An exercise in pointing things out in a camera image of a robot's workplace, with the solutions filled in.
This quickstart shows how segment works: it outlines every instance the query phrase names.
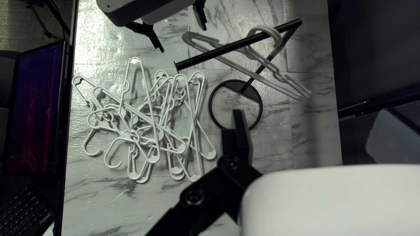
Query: white table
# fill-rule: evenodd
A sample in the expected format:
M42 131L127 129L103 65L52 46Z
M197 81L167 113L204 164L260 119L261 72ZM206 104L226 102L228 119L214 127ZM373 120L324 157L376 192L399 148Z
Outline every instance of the white table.
M100 11L95 0L82 0L76 31L74 74L83 75L97 84L119 92L122 89L126 61L140 57L149 75L164 69L175 75L173 61L179 62L199 52L181 40L186 30L219 38L221 43L239 40L256 25L277 26L301 18L303 25L275 58L282 71L300 80L313 97L297 102L263 85L253 82L261 94L264 109L259 124L250 132L254 145L253 166L262 173L294 168L341 164L339 126L334 89L331 44L326 0L207 0L207 31L202 32L191 7L155 24L165 53L152 47L145 36L114 26ZM265 40L255 44L263 55L271 50ZM227 58L255 70L257 63L233 52ZM220 150L220 130L208 116L207 99L213 88L228 79L248 78L228 66L210 60L182 71L202 71L208 81L206 100L200 117L213 143ZM141 85L137 79L136 86ZM175 205L179 193L189 181L175 181L159 162L150 181L137 184L121 168L109 169L102 155L89 157L81 145L90 131L86 124L88 108L74 93L66 171L66 195L63 214L63 236L143 235ZM106 149L115 134L100 132L89 143L89 150ZM115 160L125 160L122 144ZM209 171L215 162L207 162ZM238 235L238 227L226 215L203 235Z

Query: pile of hangers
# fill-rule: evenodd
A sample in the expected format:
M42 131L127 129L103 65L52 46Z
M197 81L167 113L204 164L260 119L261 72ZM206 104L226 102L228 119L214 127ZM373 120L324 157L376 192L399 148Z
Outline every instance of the pile of hangers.
M131 65L140 63L146 98L144 103L135 108L129 102L124 101L125 94L130 91L131 83L128 80ZM77 88L77 85L86 81L92 86L94 101L86 99ZM175 180L187 177L191 181L198 180L203 174L204 159L211 160L216 157L216 149L210 141L203 126L199 122L199 111L203 99L204 74L197 71L190 78L183 74L173 77L165 71L155 73L154 80L149 87L144 74L143 63L139 58L131 58L127 63L124 86L126 90L121 95L111 93L101 86L97 86L83 76L73 78L72 85L77 94L82 98L86 106L90 108L87 116L87 124L91 131L83 144L84 152L89 156L102 154L99 149L94 153L87 151L87 144L98 130L106 130L117 133L108 150L104 154L104 163L109 168L118 168L111 164L110 151L117 141L128 142L127 175L137 183L146 183L152 173L153 164L166 159L169 165L169 174ZM101 104L98 96L108 96L115 103ZM176 119L175 112L185 107L188 110L189 122L186 119ZM173 130L175 122L184 123L188 136L180 136ZM199 143L200 137L204 136L203 142ZM209 153L204 154L202 147L207 145ZM137 159L144 160L141 166L137 166ZM198 166L198 174L188 171L190 158L195 158Z
M274 45L273 45L274 49L270 53L270 56L273 58L284 47L284 45L282 45L283 39L280 33L273 27L263 25L263 26L257 26L257 27L252 28L248 32L247 37L254 35L257 32L257 30L267 33L274 40ZM218 39L214 39L205 35L196 34L190 31L186 31L184 34L182 34L182 40L189 46L199 50L200 52L210 51L210 49L198 44L197 42L194 42L193 39L206 42L214 48L224 46L223 44L219 43ZM251 47L251 45L245 46L236 51L245 54L245 56L251 60L256 60L257 62L259 62L261 65L263 65L264 67L266 67L268 70L270 70L273 73L273 77L277 81L289 85L294 90L289 89L288 87L282 86L279 83L274 83L273 81L263 77L262 75L259 75L253 71L250 71L247 68L240 66L225 57L218 56L218 57L215 57L215 59L298 101L306 101L312 96L311 91L303 87L300 83L296 82L294 79L292 79L288 75L280 74L280 69L277 66L275 66L273 63L271 63L269 60L264 58L262 55L257 53Z

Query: round black base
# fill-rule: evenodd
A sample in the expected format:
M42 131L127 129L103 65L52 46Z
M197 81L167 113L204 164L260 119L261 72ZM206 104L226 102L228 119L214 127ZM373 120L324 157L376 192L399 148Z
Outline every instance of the round black base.
M242 88L244 87L244 85L246 84L246 81L242 81L242 80L238 80L238 79L231 79L231 80L227 80L224 81L223 83L220 83L218 86L216 86L213 91L210 94L210 98L209 98L209 103L208 103L208 108L209 108L209 114L211 119L213 120L213 122L219 127L219 128L225 128L223 127L217 120L216 117L214 117L213 114L213 99L214 99L214 95L216 94L217 90L219 90L219 88L221 88L222 86L225 86L226 88L237 92L239 94L242 94L244 96L246 96L247 98L254 100L258 103L259 105L259 109L258 109L258 116L257 119L254 121L254 123L248 127L249 130L251 130L252 128L254 128L258 122L261 119L262 116L262 111L263 111L263 101L261 100L261 96L258 93L258 91L252 86L249 85L243 92L242 92Z

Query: gray carpet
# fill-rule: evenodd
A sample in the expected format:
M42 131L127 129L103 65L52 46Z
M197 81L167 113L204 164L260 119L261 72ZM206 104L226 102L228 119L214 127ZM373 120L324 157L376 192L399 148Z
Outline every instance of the gray carpet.
M71 28L72 0L54 0L63 20ZM63 31L47 6L34 6L53 38L47 38L25 3L18 0L0 0L0 50L24 52L63 38Z

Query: laptop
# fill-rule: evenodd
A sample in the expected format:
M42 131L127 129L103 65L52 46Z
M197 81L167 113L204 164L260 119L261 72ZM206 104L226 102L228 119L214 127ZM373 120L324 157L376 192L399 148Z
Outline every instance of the laptop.
M1 171L13 188L0 191L0 236L42 235L57 216L47 191L33 182L56 183L62 174L58 167L65 157L58 156L58 147L61 113L68 109L62 102L66 52L67 42L60 40L16 57ZM50 185L50 193L56 191L52 198L60 196L61 189Z

